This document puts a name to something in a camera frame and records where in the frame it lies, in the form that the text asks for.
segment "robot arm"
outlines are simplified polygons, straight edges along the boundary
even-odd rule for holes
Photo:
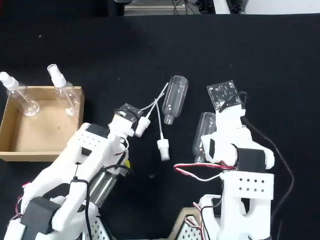
[[[103,167],[125,165],[128,161],[129,145],[123,142],[128,143],[126,138],[133,136],[134,131],[133,122],[128,119],[130,114],[125,115],[115,114],[109,129],[84,123],[76,131],[58,158],[24,188],[22,217],[10,221],[5,240],[71,240],[84,232],[87,228],[84,203],[89,183],[93,186],[88,204],[88,219],[92,222],[99,215],[99,204],[106,198],[106,186],[112,187],[103,181],[105,176],[114,180],[114,176],[127,173],[119,167],[101,172]],[[70,184],[66,197],[43,197],[63,183]]]
[[[269,239],[274,175],[266,173],[266,169],[273,167],[274,154],[253,141],[251,132],[243,125],[246,111],[240,98],[235,97],[237,91],[232,81],[209,86],[208,91],[215,106],[217,130],[201,138],[205,158],[211,163],[235,167],[220,175],[223,181],[220,221],[212,214],[214,209],[203,210],[203,221],[215,226],[214,230],[208,230],[210,239]],[[230,104],[219,111],[227,100]],[[250,200],[248,213],[244,212],[242,198]]]

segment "open cardboard box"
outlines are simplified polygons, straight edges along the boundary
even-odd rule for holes
[[[68,116],[53,86],[30,86],[40,105],[35,116],[25,116],[8,99],[0,126],[0,159],[7,162],[53,162],[83,123],[85,96],[80,86],[77,116]]]

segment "empty plastic bottle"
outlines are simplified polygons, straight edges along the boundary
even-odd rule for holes
[[[59,101],[61,107],[65,109],[65,113],[69,116],[79,114],[80,98],[75,91],[75,87],[60,72],[56,64],[47,67],[51,76],[51,80],[55,86],[55,97]]]
[[[188,80],[183,76],[175,75],[170,79],[162,106],[164,123],[171,125],[182,110],[188,89]]]
[[[28,87],[18,82],[5,71],[0,72],[0,81],[6,87],[7,96],[17,109],[26,116],[34,116],[39,112],[39,104],[36,98],[30,95]]]
[[[192,146],[192,152],[195,155],[195,163],[204,163],[206,161],[205,150],[201,137],[212,134],[216,130],[216,115],[212,112],[201,113]]]

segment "black table surface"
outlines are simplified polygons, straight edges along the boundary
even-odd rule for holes
[[[0,22],[0,47],[0,71],[28,85],[51,85],[46,67],[58,64],[66,79],[84,89],[84,121],[102,126],[123,103],[148,105],[171,76],[188,78],[181,115],[163,126],[170,161],[160,160],[156,112],[143,137],[129,139],[135,176],[121,179],[101,210],[117,238],[167,237],[183,207],[221,192],[219,180],[199,182],[174,172],[173,164],[193,162],[199,116],[213,111],[206,86],[228,80],[248,93],[247,118],[273,139],[295,174],[294,190],[277,215],[273,234],[280,220],[280,239],[318,234],[320,15]],[[2,113],[4,88],[1,95]],[[48,165],[1,162],[1,231],[14,215],[21,184]],[[276,203],[290,177],[278,157],[270,172],[275,174]]]

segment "white spray cap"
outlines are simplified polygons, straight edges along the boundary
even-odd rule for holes
[[[168,139],[160,139],[160,140],[156,141],[156,143],[158,144],[158,149],[160,151],[161,160],[162,161],[170,160]]]
[[[46,68],[51,76],[51,80],[53,85],[56,88],[61,88],[66,85],[67,81],[64,75],[60,72],[58,66],[56,64],[51,64]]]
[[[144,134],[145,130],[149,127],[150,122],[151,121],[145,116],[140,117],[134,135],[141,138],[142,134]]]
[[[19,88],[19,82],[5,71],[0,72],[0,81],[9,91],[14,91]]]

